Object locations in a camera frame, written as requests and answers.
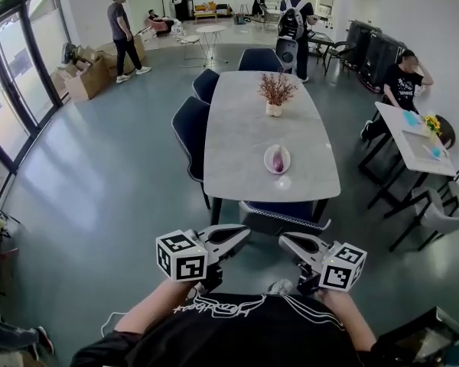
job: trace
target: gray table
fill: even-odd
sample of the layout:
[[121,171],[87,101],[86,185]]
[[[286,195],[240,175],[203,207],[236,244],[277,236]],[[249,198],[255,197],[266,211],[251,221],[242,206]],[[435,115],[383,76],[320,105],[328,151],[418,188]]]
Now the gray table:
[[[204,155],[204,190],[215,198],[212,224],[219,221],[221,199],[295,203],[340,194],[330,141],[308,91],[299,78],[286,74],[298,90],[281,117],[269,117],[258,93],[261,74],[222,73],[214,91]],[[287,189],[277,187],[280,176],[263,162],[265,150],[274,144],[291,154]],[[325,203],[315,210],[317,216]]]
[[[328,51],[329,51],[330,47],[335,45],[335,43],[325,33],[320,33],[320,32],[316,32],[316,31],[311,31],[309,33],[309,35],[308,35],[308,43],[309,44],[316,44],[318,46],[319,45],[325,45],[327,47],[327,49],[325,50],[324,53],[322,53],[321,55],[317,54],[317,56],[319,56],[319,57],[321,57],[323,59],[324,73],[326,75],[327,72],[328,72],[328,68],[327,68],[327,64],[326,64]],[[316,60],[316,64],[318,65],[319,62],[320,62],[320,59],[318,58]]]

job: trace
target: navy chair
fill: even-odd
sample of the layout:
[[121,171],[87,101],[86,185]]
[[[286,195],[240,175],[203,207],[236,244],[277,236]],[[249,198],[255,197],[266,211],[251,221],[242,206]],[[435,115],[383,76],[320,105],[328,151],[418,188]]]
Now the navy chair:
[[216,89],[216,84],[219,79],[220,75],[218,73],[207,68],[192,83],[192,88],[196,93],[196,97],[205,103],[211,104],[214,90]]
[[266,72],[282,72],[283,67],[277,54],[267,47],[246,49],[239,61],[238,70],[263,70]]
[[283,232],[303,232],[319,236],[331,220],[317,224],[311,221],[312,202],[305,203],[256,203],[240,201],[240,222],[251,230],[268,235]]
[[187,98],[171,120],[178,141],[189,158],[187,172],[199,182],[207,209],[209,199],[204,193],[204,146],[206,144],[207,117],[210,105],[193,96]]

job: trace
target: potted plant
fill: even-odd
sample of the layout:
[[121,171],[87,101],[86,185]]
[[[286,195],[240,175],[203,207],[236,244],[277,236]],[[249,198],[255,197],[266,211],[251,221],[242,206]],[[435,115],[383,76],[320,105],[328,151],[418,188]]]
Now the potted plant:
[[280,117],[282,106],[292,99],[297,89],[298,86],[290,83],[283,73],[262,73],[259,93],[267,99],[265,113]]

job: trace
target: black t-shirt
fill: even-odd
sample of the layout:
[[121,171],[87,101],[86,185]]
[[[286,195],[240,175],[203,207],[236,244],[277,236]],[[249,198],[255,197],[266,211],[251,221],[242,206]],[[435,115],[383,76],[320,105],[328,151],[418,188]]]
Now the black t-shirt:
[[144,335],[112,332],[72,367],[377,365],[357,353],[322,303],[284,295],[208,294],[174,309]]
[[[300,1],[301,0],[291,0],[291,5],[293,7],[297,7]],[[281,1],[281,12],[284,12],[287,9],[286,2],[287,0]],[[300,13],[303,17],[303,23],[304,23],[304,33],[303,33],[303,36],[300,38],[302,39],[304,37],[308,37],[309,30],[308,30],[308,18],[307,17],[314,15],[313,5],[311,3],[306,3],[304,7],[300,10]]]
[[422,80],[422,75],[418,73],[406,73],[398,64],[390,66],[384,76],[384,84],[391,87],[391,92],[398,104],[404,110],[413,112],[416,112],[416,108],[413,105],[415,86],[421,86]]

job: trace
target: white pillar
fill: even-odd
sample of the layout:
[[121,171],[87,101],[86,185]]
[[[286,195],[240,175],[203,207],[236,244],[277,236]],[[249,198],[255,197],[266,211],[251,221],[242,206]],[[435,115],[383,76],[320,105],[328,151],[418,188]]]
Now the white pillar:
[[349,27],[349,11],[352,0],[334,0],[334,41],[345,41]]

